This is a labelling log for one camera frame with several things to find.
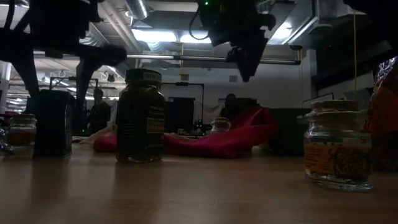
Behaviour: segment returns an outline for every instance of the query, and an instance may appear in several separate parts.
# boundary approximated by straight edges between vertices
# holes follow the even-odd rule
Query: red fabric
[[[179,156],[218,157],[234,159],[251,153],[253,146],[267,142],[278,124],[269,108],[253,107],[241,113],[225,133],[207,135],[194,141],[184,141],[165,135],[167,154]],[[116,137],[103,136],[94,143],[97,152],[116,151]]]
[[[99,137],[95,140],[93,149],[96,152],[116,152],[116,135]]]

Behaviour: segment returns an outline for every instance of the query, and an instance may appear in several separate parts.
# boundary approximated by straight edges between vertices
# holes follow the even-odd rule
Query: table surface
[[[374,183],[323,189],[305,181],[302,158],[134,166],[74,146],[68,159],[0,158],[0,223],[398,223],[398,175]]]

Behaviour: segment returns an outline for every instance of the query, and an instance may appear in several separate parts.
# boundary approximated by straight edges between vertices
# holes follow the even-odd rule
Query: cork stopper
[[[353,100],[327,100],[312,103],[312,111],[358,111],[358,102]]]

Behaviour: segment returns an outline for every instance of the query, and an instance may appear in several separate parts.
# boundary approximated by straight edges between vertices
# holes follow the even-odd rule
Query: ceiling
[[[87,38],[82,43],[90,43],[98,46],[106,44],[114,44],[124,47],[129,54],[184,54],[195,56],[209,57],[225,57],[231,47],[228,44],[221,44],[212,47],[211,44],[192,44],[181,43],[183,35],[187,34],[189,22],[197,10],[196,0],[148,0],[147,6],[150,10],[149,16],[141,21],[132,20],[131,14],[134,1],[139,0],[107,0],[99,4],[99,16],[103,18],[103,22],[90,24],[90,31]],[[258,11],[260,13],[269,13],[275,15],[277,24],[272,30],[267,30],[266,36],[269,44],[266,47],[263,58],[275,58],[284,60],[298,60],[297,51],[292,50],[289,44],[302,45],[305,49],[319,47],[319,39],[326,39],[327,33],[319,35],[314,40],[308,33],[314,25],[314,17],[317,16],[321,21],[332,21],[333,28],[349,22],[349,11],[343,7],[345,13],[330,15],[325,11],[317,11],[316,0],[270,0],[259,1]],[[11,27],[21,19],[28,10],[26,6],[16,7],[16,13]],[[8,12],[8,6],[1,4],[0,1],[0,26],[4,26]],[[145,40],[138,40],[138,36],[134,35],[133,30],[148,31],[167,31],[173,32],[176,36],[176,42],[159,42],[159,44],[148,44]],[[195,32],[203,32],[199,19],[194,20],[192,30]],[[75,76],[75,68],[79,60],[76,57],[64,57],[64,59],[45,58],[41,55],[35,56],[35,64],[38,73],[38,80],[41,88],[48,88],[48,82],[43,76]],[[133,58],[127,59],[120,66],[111,68],[107,66],[101,67],[93,75],[93,78],[99,80],[100,88],[107,88],[106,96],[118,96],[120,89],[124,88],[124,71],[137,66],[149,67],[160,70],[164,74],[165,80],[176,80],[179,73],[184,71],[190,73],[191,78],[197,82],[212,82],[208,74],[213,72],[201,71],[217,71],[220,69],[232,69],[236,72],[236,66],[232,63],[223,62],[197,62],[197,61],[173,61],[173,60],[141,60],[137,62]],[[115,74],[115,82],[106,81],[107,74]],[[73,82],[65,81],[69,86],[73,86]],[[17,72],[11,70],[10,94],[26,94],[22,81]],[[61,88],[67,90],[67,86],[60,85]]]

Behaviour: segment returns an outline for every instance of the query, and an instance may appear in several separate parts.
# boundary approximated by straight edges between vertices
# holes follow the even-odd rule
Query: small jar
[[[228,118],[215,118],[211,122],[211,133],[220,133],[220,132],[227,132],[231,129],[231,122],[229,122]]]
[[[319,101],[305,116],[305,173],[324,187],[365,192],[373,188],[371,137],[355,101]]]
[[[16,114],[10,119],[6,136],[16,156],[32,157],[36,139],[36,122],[33,114]]]
[[[127,86],[120,92],[116,118],[116,159],[140,164],[159,161],[164,153],[162,75],[138,68],[126,71],[125,81]]]

